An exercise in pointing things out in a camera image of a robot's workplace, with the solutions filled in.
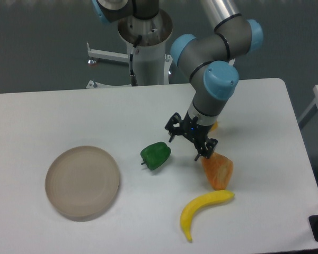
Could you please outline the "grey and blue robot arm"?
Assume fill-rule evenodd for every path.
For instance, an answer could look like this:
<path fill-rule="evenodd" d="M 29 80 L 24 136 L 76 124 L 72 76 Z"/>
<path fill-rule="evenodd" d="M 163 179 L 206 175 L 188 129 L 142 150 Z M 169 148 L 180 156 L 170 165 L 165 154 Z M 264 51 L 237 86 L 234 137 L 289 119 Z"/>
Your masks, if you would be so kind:
<path fill-rule="evenodd" d="M 166 124 L 170 137 L 181 135 L 193 143 L 200 157 L 210 158 L 217 140 L 208 137 L 239 81 L 230 61 L 259 49 L 263 31 L 255 20 L 242 17 L 233 1 L 202 1 L 213 28 L 198 39 L 184 34 L 172 44 L 170 56 L 188 78 L 195 95 L 185 117 L 175 113 Z M 127 64 L 132 86 L 164 83 L 165 44 L 172 34 L 170 16 L 159 1 L 93 1 L 101 22 L 118 23 L 127 45 Z"/>

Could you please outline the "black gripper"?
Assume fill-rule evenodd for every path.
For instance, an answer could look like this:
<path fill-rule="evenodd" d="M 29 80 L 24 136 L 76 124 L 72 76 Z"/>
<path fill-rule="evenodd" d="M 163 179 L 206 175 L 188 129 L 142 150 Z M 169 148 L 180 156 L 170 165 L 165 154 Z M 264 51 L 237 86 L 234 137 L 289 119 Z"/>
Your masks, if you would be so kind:
<path fill-rule="evenodd" d="M 170 136 L 169 142 L 172 142 L 177 135 L 183 135 L 192 142 L 197 149 L 197 155 L 194 158 L 194 161 L 197 161 L 200 157 L 209 159 L 218 144 L 217 139 L 208 137 L 213 125 L 214 123 L 202 125 L 199 123 L 198 116 L 190 117 L 189 113 L 186 113 L 184 119 L 182 119 L 180 114 L 175 112 L 168 120 L 165 129 Z"/>

